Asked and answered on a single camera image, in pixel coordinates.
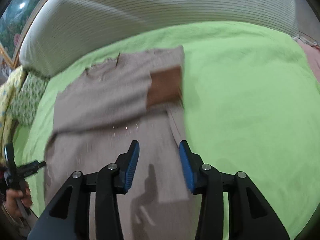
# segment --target green bed sheet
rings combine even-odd
[[[43,160],[57,93],[84,68],[119,52],[180,44],[186,55],[183,101],[191,149],[222,172],[245,171],[295,238],[320,201],[320,88],[300,46],[262,26],[173,26],[84,56],[50,80],[27,141],[19,128],[14,138],[18,162]],[[43,171],[28,182],[39,215],[44,209]]]

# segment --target yellow floral cloth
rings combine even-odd
[[[16,91],[21,89],[25,77],[26,72],[20,66],[10,74],[7,82],[0,87],[0,163],[4,163],[3,147],[9,143],[12,127],[12,117],[6,114],[7,108]]]

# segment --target wrist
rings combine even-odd
[[[12,215],[8,212],[8,209],[5,205],[5,203],[2,203],[1,209],[13,226],[15,226],[17,228],[23,227],[23,223],[22,223],[21,219],[12,217]]]

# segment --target blue gripper pad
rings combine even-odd
[[[129,150],[128,150],[128,154],[129,153],[132,155],[131,155],[131,159],[128,164],[127,171],[125,172],[125,176],[124,176],[124,191],[125,192],[128,192],[128,190],[131,188],[134,173],[136,171],[136,167],[137,167],[137,163],[138,163],[138,159],[139,159],[139,153],[140,153],[140,146],[139,146],[138,141],[132,141],[132,143],[129,147]]]
[[[194,173],[190,165],[190,161],[188,158],[187,151],[190,151],[189,147],[186,149],[184,147],[184,142],[180,142],[179,145],[179,155],[180,155],[180,160],[181,160],[181,165],[182,165],[182,171],[184,175],[184,179],[186,181],[188,189],[191,191],[191,193],[194,192],[195,190],[195,178],[194,178]]]

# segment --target wooden frame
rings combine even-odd
[[[41,8],[44,6],[44,4],[47,2],[48,0],[40,0],[39,3],[37,4],[37,6],[34,8],[34,10],[32,11],[28,21],[26,22],[25,26],[22,29],[20,38],[18,40],[17,46],[14,50],[14,54],[13,54],[13,60],[10,59],[10,57],[8,58],[11,63],[7,64],[10,66],[11,69],[16,69],[19,64],[19,54],[20,54],[20,49],[21,49],[21,45],[22,42],[25,38],[25,36],[27,35],[28,30],[30,29],[31,24],[33,23],[33,21],[35,20],[36,16],[38,15],[39,11],[41,10]]]
[[[12,69],[13,68],[13,61],[9,57],[8,53],[5,51],[5,49],[1,43],[0,43],[0,54],[4,58],[4,61],[7,63],[7,65]]]

